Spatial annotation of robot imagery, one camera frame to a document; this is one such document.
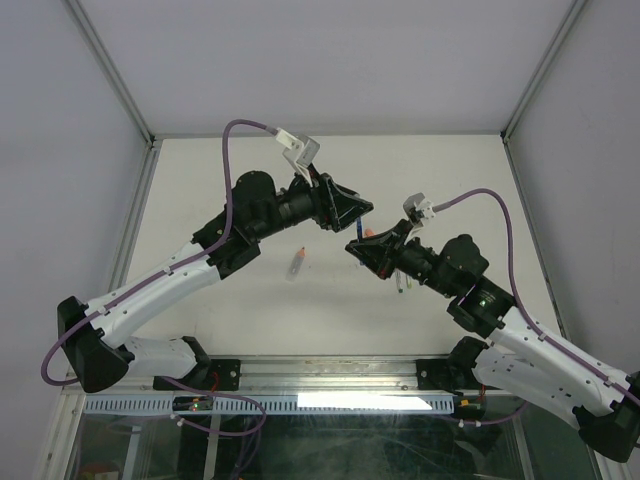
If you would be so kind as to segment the blue gel pen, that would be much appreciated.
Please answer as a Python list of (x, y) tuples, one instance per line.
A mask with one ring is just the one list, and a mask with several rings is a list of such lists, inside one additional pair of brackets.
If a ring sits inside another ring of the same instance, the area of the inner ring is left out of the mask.
[(356, 234), (357, 234), (357, 241), (361, 242), (364, 239), (364, 228), (362, 223), (362, 217), (358, 217), (356, 219)]

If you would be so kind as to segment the white pen dark green end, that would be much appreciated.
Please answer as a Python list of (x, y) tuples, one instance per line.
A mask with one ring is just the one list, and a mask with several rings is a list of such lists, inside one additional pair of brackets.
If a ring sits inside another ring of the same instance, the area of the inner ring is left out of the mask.
[(398, 293), (403, 293), (404, 292), (404, 288), (402, 285), (402, 275), (399, 271), (395, 272), (395, 282), (396, 282), (396, 289)]

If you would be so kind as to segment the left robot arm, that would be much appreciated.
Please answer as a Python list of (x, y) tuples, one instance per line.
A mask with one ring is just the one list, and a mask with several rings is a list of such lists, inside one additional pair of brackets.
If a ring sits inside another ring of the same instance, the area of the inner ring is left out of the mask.
[(250, 171), (230, 193), (223, 212), (155, 271), (86, 303), (69, 297), (58, 305), (61, 348), (85, 392), (102, 392), (127, 376), (151, 377), (164, 389), (171, 381), (205, 388), (211, 360), (194, 337), (145, 339), (137, 331), (253, 261), (261, 240), (306, 220), (341, 232), (374, 208), (326, 173), (295, 175), (288, 188), (277, 189), (268, 173)]

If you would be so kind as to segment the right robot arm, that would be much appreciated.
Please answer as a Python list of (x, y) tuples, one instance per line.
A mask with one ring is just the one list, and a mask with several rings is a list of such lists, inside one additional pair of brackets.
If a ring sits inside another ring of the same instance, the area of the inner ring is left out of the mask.
[(488, 261), (468, 234), (441, 252), (409, 236), (399, 221), (345, 249), (377, 277), (399, 271), (450, 299), (453, 320), (467, 331), (447, 357), (449, 390), (476, 381), (508, 391), (560, 418), (602, 456), (625, 463), (639, 443), (639, 376), (605, 365), (540, 322), (489, 280)]

